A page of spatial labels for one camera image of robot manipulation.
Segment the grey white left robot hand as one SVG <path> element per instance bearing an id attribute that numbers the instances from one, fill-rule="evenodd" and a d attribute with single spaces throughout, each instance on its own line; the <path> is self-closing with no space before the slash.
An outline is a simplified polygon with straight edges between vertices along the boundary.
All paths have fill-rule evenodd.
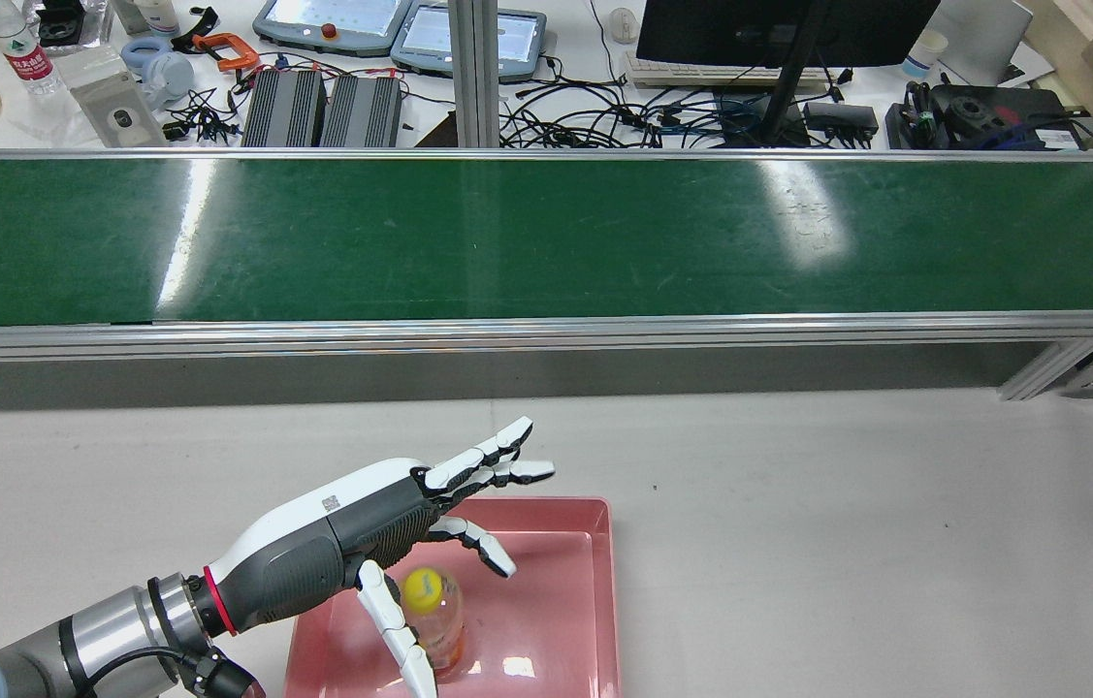
<path id="1" fill-rule="evenodd" d="M 453 509 L 484 488 L 529 485 L 554 474 L 550 462 L 520 459 L 532 428 L 532 419 L 520 417 L 440 463 L 392 457 L 278 505 L 205 566 L 193 598 L 205 632 L 244 632 L 356 590 L 410 693 L 434 697 L 434 669 L 387 570 L 418 543 L 457 539 L 494 573 L 515 573 L 518 567 L 498 539 L 454 517 Z"/>

